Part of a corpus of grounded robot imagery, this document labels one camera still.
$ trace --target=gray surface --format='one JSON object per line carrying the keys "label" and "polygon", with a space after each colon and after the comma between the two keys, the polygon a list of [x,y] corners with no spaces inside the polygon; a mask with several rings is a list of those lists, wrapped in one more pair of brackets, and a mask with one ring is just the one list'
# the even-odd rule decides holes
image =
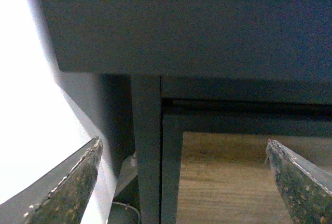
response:
{"label": "gray surface", "polygon": [[0,205],[0,223],[21,224],[30,205],[40,203],[56,187],[95,141],[92,139],[35,183]]}
{"label": "gray surface", "polygon": [[162,77],[162,97],[331,105],[332,83]]}
{"label": "gray surface", "polygon": [[160,77],[132,77],[132,102],[142,224],[160,221]]}
{"label": "gray surface", "polygon": [[137,213],[124,206],[112,204],[108,224],[137,224]]}
{"label": "gray surface", "polygon": [[168,111],[163,116],[163,223],[176,222],[178,182],[184,132],[265,134],[332,137],[330,121],[305,120],[287,116],[255,114],[221,114],[186,112],[181,115]]}
{"label": "gray surface", "polygon": [[41,0],[64,71],[331,81],[331,0]]}

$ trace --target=table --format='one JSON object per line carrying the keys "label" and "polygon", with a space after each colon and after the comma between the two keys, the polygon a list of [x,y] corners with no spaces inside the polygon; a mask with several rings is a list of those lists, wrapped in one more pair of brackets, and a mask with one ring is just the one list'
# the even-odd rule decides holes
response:
{"label": "table", "polygon": [[168,110],[330,113],[330,3],[41,0],[61,70],[131,76],[142,223],[175,215],[163,197]]}

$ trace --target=metal frame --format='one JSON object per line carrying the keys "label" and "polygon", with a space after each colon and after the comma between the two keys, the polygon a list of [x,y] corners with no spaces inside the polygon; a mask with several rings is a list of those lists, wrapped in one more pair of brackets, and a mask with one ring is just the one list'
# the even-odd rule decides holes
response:
{"label": "metal frame", "polygon": [[177,196],[184,132],[332,137],[329,119],[186,111],[163,115],[161,223],[176,223]]}

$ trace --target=wooden surface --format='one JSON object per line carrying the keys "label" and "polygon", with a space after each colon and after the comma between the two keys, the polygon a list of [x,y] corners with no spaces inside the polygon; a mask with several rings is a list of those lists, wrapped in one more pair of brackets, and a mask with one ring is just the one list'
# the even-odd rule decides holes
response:
{"label": "wooden surface", "polygon": [[268,138],[329,170],[330,139],[185,133],[176,223],[292,223],[264,165]]}

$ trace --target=cable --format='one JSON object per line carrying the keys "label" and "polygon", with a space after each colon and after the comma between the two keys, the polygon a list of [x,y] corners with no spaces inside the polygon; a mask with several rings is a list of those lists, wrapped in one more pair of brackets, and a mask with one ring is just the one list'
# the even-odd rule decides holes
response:
{"label": "cable", "polygon": [[122,203],[122,202],[112,202],[112,204],[116,204],[116,205],[124,206],[124,207],[126,207],[126,210],[127,210],[128,208],[134,210],[134,211],[137,213],[137,217],[138,217],[137,224],[140,224],[140,223],[141,223],[141,214],[140,214],[140,212],[137,210],[137,208],[135,208],[135,207],[129,205],[129,203],[126,204],[126,203]]}

